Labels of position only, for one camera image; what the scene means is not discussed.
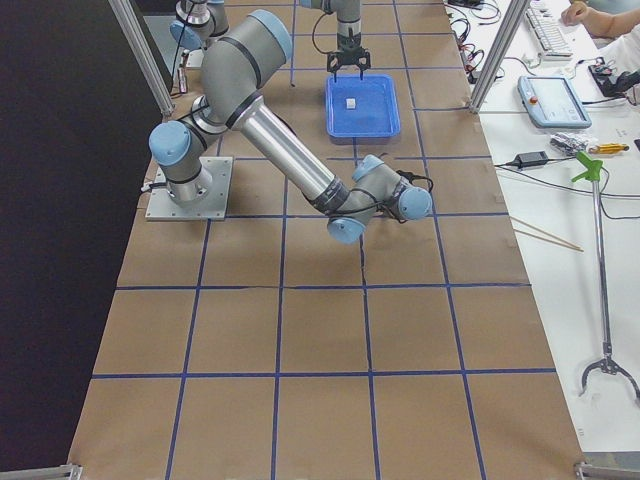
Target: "light blue tray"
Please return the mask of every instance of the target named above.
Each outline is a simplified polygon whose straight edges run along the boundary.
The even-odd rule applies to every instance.
[[[393,79],[389,75],[333,75],[326,81],[327,132],[332,137],[393,137],[400,117]],[[355,108],[347,108],[347,99]]]

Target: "human arm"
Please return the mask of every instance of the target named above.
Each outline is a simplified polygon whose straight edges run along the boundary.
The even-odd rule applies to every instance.
[[[593,36],[614,38],[629,33],[640,23],[640,8],[611,15],[577,1],[562,12],[561,19],[565,25],[582,23]]]

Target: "brown tiled surface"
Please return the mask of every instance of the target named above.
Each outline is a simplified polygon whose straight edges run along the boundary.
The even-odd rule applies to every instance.
[[[230,23],[255,8],[229,5]],[[575,434],[442,5],[363,7],[370,73],[392,77],[402,128],[355,144],[326,133],[320,12],[264,8],[295,51],[267,105],[348,185],[369,153],[428,174],[437,215],[376,216],[361,243],[338,244],[227,133],[207,152],[235,157],[224,222],[147,222],[141,199],[70,461],[94,480],[574,478]],[[335,22],[318,27],[325,48]]]

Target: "screwdriver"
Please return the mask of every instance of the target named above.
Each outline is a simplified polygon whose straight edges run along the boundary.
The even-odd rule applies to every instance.
[[[589,153],[603,153],[605,155],[629,150],[629,145],[624,143],[603,143],[589,148]]]

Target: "computer keyboard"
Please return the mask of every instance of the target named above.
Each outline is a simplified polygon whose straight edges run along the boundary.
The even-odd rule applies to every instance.
[[[571,47],[558,27],[557,20],[544,6],[535,0],[525,11],[527,24],[535,34],[542,60],[568,60],[573,56]]]

